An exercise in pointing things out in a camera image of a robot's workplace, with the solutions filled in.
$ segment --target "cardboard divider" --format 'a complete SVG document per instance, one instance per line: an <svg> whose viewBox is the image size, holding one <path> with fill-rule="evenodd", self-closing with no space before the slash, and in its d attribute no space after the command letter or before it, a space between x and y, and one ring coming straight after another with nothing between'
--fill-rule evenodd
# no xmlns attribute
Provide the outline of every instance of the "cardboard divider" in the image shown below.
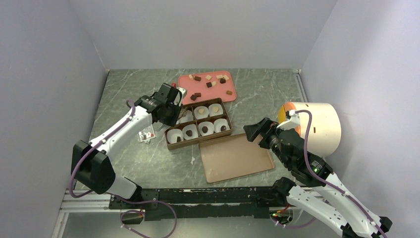
<svg viewBox="0 0 420 238"><path fill-rule="evenodd" d="M213 116L213 117L207 117L207 118L203 118L203 119L196 119L195 114L194 114L194 109L195 108L197 108L199 106L209 107L211 104L214 104L214 103L218 103L222 106L223 114ZM230 123L229 116L227 115L226 108L224 107L224 104L223 104L223 101L222 101L221 98L215 98L215 99L210 99L210 100L207 100L207 101L202 101L202 102L198 102L198 103L192 103L192 104L184 105L184 108L187 109L187 110L191 110L193 112L194 121L188 121L188 122L180 123L180 124L178 124L174 127L171 127L171 128L169 128L165 131L166 145L168 147L168 150L173 150L173 149L177 149L177 148L181 148L181 147L185 147L185 146L189 146L189 145L194 145L194 144L198 144L199 142L202 142L202 141L211 140L211 139L215 139L215 138L219 138L219 137L222 137L222 136L227 136L227 135L232 134L232 128L233 127L232 127L232 124ZM227 122L229 124L229 127L230 127L229 130L218 132L218 133L213 133L213 134L205 135L205 136L202 136L200 134L200 130L198 128L199 123L204 122L204 121L210 121L210 122L214 123L215 120L220 119L220 118L224 118L224 119L227 120ZM196 125L197 131L199 132L198 133L198 138L194 138L194 139L190 139L190 140L185 140L184 139L181 142L169 144L168 138L167 138L167 132L169 130L174 129L174 128L182 130L184 127L186 127L188 125L191 125L191 124Z"/></svg>

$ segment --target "beige cardboard lid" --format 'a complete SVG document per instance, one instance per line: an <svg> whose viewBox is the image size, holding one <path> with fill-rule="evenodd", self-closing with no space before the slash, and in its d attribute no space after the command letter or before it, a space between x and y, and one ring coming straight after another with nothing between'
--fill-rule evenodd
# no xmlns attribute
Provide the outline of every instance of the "beige cardboard lid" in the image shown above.
<svg viewBox="0 0 420 238"><path fill-rule="evenodd" d="M274 168L270 151L260 148L258 136L252 143L245 134L199 143L208 183L237 178Z"/></svg>

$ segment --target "red tray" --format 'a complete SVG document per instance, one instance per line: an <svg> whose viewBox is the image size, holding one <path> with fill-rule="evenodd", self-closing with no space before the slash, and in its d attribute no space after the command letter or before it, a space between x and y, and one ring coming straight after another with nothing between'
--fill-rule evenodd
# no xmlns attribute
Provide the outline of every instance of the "red tray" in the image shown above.
<svg viewBox="0 0 420 238"><path fill-rule="evenodd" d="M211 79L207 80L206 76L210 75ZM227 75L229 80L226 83L221 84L220 80L216 78L217 75ZM201 77L201 81L191 80L188 75L182 75L178 78L179 87L187 89L187 96L182 100L182 104L197 103L213 98L221 98L224 102L232 102L236 99L236 90L233 86L232 75L228 71L217 71L208 73L195 73L193 77ZM206 83L216 81L217 84L214 87L208 88ZM226 94L226 91L231 91L232 95ZM191 100L191 95L194 93L201 93L201 97L195 101Z"/></svg>

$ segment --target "table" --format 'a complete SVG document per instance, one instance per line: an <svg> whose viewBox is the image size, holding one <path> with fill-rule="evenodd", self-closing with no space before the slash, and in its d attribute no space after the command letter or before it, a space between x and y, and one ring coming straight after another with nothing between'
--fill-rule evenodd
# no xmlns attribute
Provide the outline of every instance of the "table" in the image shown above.
<svg viewBox="0 0 420 238"><path fill-rule="evenodd" d="M177 82L180 75L220 70L231 73L238 96L235 101L225 103L233 125L232 134L244 133L244 125L257 123L264 117L276 119L285 102L302 101L290 69L113 69L105 84L90 139L127 113L126 99L151 95L162 83ZM271 186L281 177L292 178L276 156L272 156L275 168L270 171L208 184L198 145L168 151L163 129L156 131L156 138L150 144L133 138L111 160L117 174L143 188L203 188ZM85 188L80 183L76 185L76 189Z"/></svg>

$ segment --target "white bowl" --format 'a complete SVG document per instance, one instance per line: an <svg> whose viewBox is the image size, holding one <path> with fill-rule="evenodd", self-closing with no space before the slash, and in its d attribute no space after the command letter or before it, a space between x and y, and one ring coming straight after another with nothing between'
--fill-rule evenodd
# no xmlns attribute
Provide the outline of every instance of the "white bowl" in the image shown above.
<svg viewBox="0 0 420 238"><path fill-rule="evenodd" d="M219 108L219 110L217 111L217 113L215 113L215 112L213 111L213 108ZM217 116L217 115L222 115L222 114L223 114L223 108L222 108L222 105L220 105L219 103L214 103L214 104L211 104L211 105L209 106L209 111L210 111L210 117Z"/></svg>
<svg viewBox="0 0 420 238"><path fill-rule="evenodd" d="M230 129L229 124L227 123L226 119L220 118L220 119L217 119L217 120L214 121L214 131L216 133L221 132L220 129L222 128L222 126L226 127L225 131Z"/></svg>
<svg viewBox="0 0 420 238"><path fill-rule="evenodd" d="M185 115L183 117L181 117L180 119L178 119L178 121L176 123L180 124L180 123L189 122L189 121L192 121L192 120L194 120L193 112L190 111L190 110L187 110L187 112L185 112Z"/></svg>
<svg viewBox="0 0 420 238"><path fill-rule="evenodd" d="M204 109L204 113L200 114L198 113L198 111L200 109ZM197 108L194 109L194 115L196 116L196 119L203 119L209 116L209 109L207 107L204 106L199 106Z"/></svg>
<svg viewBox="0 0 420 238"><path fill-rule="evenodd" d="M186 134L186 132L188 130L191 130L193 132L193 135L192 136L188 136ZM191 140L191 139L197 138L198 137L198 131L197 131L196 125L195 124L191 124L191 125L188 125L188 126L184 127L182 129L182 134L184 135L184 139L186 139L186 140Z"/></svg>
<svg viewBox="0 0 420 238"><path fill-rule="evenodd" d="M203 132L203 126L207 126L207 128L209 129L206 133ZM214 133L214 125L210 121L204 121L198 124L198 130L200 131L200 134L202 136L211 135Z"/></svg>
<svg viewBox="0 0 420 238"><path fill-rule="evenodd" d="M180 129L169 130L166 134L166 137L168 138L168 142L170 144L176 143L177 137L181 137L181 141L184 140L184 135L182 134L182 131Z"/></svg>

